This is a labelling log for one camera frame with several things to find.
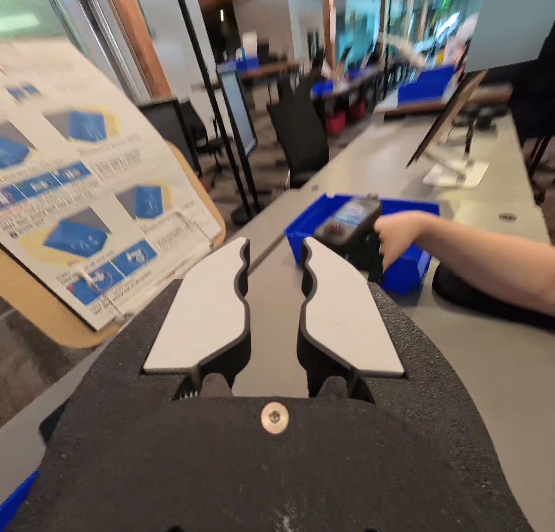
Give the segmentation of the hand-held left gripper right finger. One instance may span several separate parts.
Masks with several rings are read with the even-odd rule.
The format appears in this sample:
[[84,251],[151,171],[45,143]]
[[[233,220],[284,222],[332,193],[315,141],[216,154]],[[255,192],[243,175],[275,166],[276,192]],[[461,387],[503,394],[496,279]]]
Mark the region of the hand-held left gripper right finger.
[[305,297],[297,334],[297,359],[306,372],[308,394],[340,377],[356,396],[364,378],[405,378],[391,335],[367,279],[313,237],[301,247]]

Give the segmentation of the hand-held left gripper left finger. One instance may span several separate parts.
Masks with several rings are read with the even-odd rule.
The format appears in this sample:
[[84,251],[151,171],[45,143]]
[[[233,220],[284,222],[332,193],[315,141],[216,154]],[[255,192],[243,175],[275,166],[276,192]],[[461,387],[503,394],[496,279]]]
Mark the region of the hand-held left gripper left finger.
[[146,375],[182,375],[200,390],[222,376],[229,388],[251,356],[246,300],[250,241],[239,237],[184,276],[143,365]]

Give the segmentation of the blue plastic bin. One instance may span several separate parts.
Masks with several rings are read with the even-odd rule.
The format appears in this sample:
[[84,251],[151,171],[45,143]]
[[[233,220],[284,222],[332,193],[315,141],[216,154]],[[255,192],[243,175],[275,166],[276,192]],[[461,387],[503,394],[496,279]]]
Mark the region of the blue plastic bin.
[[[321,195],[285,228],[297,265],[301,264],[304,239],[313,237],[316,228],[353,197],[366,196]],[[381,216],[404,211],[423,211],[435,216],[440,215],[439,203],[387,197],[378,197],[378,199],[382,203]],[[431,260],[429,253],[413,244],[386,271],[383,271],[382,280],[378,284],[386,291],[400,295],[411,294],[421,288]]]
[[27,498],[39,472],[37,467],[1,504],[1,531],[7,527]]

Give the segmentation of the person's right forearm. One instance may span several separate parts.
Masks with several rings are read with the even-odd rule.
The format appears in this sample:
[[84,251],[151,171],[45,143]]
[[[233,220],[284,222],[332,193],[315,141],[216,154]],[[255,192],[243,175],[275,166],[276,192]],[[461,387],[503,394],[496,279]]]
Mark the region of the person's right forearm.
[[482,293],[554,316],[554,246],[419,216],[416,243]]

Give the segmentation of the person's right hand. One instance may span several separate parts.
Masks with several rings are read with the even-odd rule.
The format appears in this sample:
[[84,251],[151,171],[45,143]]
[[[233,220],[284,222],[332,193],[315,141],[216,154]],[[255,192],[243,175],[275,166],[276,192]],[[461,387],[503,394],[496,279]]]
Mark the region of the person's right hand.
[[380,216],[374,230],[380,240],[382,269],[386,271],[408,248],[415,244],[424,250],[428,232],[439,217],[423,211],[404,211]]

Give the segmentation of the white board stand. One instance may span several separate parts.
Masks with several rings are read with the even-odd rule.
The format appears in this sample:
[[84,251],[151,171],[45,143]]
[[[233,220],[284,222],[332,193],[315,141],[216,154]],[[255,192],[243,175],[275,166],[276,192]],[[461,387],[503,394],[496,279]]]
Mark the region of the white board stand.
[[424,176],[425,186],[439,189],[475,189],[489,170],[490,164],[471,156],[470,150],[475,134],[474,125],[469,125],[464,136],[431,141],[422,157],[433,163]]

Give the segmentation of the black office chair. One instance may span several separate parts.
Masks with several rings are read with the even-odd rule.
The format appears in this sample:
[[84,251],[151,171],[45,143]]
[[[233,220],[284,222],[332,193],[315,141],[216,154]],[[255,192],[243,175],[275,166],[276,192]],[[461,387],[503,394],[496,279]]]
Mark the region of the black office chair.
[[267,112],[288,165],[288,187],[300,189],[329,162],[330,152],[321,103],[311,98],[319,74],[303,77],[295,91],[284,94]]

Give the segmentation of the wooden display board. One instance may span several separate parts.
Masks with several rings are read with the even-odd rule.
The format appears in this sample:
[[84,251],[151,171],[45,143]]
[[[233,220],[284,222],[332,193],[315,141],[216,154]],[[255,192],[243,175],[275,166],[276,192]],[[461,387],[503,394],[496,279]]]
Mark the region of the wooden display board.
[[58,297],[4,251],[1,251],[1,299],[53,342],[71,349],[91,348],[120,333],[173,280],[182,278],[191,267],[192,265],[185,264],[177,266],[150,290],[149,296],[129,320],[123,323],[112,321],[100,331],[90,329]]
[[471,95],[479,87],[487,72],[487,69],[482,69],[481,71],[471,71],[465,74],[419,147],[413,153],[406,168],[418,161],[430,147],[437,143],[439,137],[451,128],[455,117],[470,100]]

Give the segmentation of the printed instruction sheet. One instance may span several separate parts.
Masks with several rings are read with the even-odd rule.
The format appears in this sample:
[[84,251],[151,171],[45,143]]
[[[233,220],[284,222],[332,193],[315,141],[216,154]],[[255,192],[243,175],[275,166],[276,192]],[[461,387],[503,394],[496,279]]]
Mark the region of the printed instruction sheet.
[[189,163],[69,40],[1,41],[1,251],[100,331],[224,237]]

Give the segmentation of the black framed floor sign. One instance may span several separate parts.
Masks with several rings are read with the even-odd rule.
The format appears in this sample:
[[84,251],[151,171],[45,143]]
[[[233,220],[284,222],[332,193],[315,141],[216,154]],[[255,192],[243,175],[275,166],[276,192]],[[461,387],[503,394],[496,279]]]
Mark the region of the black framed floor sign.
[[235,68],[224,66],[217,71],[220,89],[229,113],[236,144],[248,158],[258,146],[245,92]]

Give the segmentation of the black monitor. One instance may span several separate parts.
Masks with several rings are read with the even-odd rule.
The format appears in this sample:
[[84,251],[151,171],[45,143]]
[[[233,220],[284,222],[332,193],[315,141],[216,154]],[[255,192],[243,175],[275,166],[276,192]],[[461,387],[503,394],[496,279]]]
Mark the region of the black monitor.
[[185,125],[177,98],[138,105],[140,112],[154,126],[164,140],[169,141],[183,154],[198,178],[204,177],[196,148]]

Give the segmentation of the black pole stand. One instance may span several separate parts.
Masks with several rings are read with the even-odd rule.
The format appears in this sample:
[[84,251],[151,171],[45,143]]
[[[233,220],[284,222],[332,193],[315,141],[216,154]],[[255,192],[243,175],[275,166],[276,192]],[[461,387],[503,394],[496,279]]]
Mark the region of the black pole stand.
[[203,83],[204,83],[206,92],[208,94],[210,104],[212,106],[212,111],[213,111],[215,119],[216,119],[217,128],[219,129],[220,134],[221,134],[221,138],[223,139],[223,142],[224,142],[224,147],[225,147],[225,151],[226,151],[226,154],[227,154],[227,158],[229,160],[229,164],[231,166],[232,173],[233,173],[236,185],[238,187],[239,195],[240,195],[240,198],[241,198],[241,206],[238,207],[237,209],[235,209],[232,212],[231,219],[232,219],[233,224],[243,227],[247,223],[251,222],[251,220],[255,216],[254,208],[256,208],[258,206],[258,204],[257,204],[258,201],[255,200],[254,193],[252,193],[251,196],[252,196],[252,199],[253,199],[253,203],[249,202],[249,199],[247,197],[246,190],[245,190],[245,187],[244,187],[244,184],[243,184],[243,180],[240,176],[239,167],[238,167],[238,164],[235,160],[234,152],[232,150],[232,146],[231,146],[229,137],[228,137],[226,129],[225,129],[224,120],[223,120],[223,117],[221,116],[221,112],[220,112],[220,109],[219,109],[217,98],[215,96],[214,87],[212,85],[212,79],[211,79],[209,71],[206,67],[205,60],[204,60],[204,57],[203,57],[203,54],[202,54],[202,50],[200,48],[200,44],[199,44],[199,41],[198,41],[197,33],[195,31],[194,24],[191,20],[189,9],[186,5],[185,0],[177,0],[177,2],[178,2],[179,9],[180,9],[180,12],[181,12],[183,20],[184,20],[184,24],[185,24],[187,33],[189,35],[191,46],[193,48],[193,51],[194,51],[194,54],[195,54],[195,57],[196,57],[196,60],[197,60],[199,71],[200,71],[201,76],[203,78]]

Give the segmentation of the wooden column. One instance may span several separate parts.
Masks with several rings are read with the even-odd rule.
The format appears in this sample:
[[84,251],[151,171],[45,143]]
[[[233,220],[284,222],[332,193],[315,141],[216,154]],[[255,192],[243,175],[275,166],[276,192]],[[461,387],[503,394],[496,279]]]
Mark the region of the wooden column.
[[156,49],[150,37],[146,21],[137,0],[111,0],[142,72],[149,93],[155,100],[173,97]]
[[335,0],[322,0],[323,9],[323,48],[325,60],[329,67],[336,67],[335,36],[336,36],[336,8]]

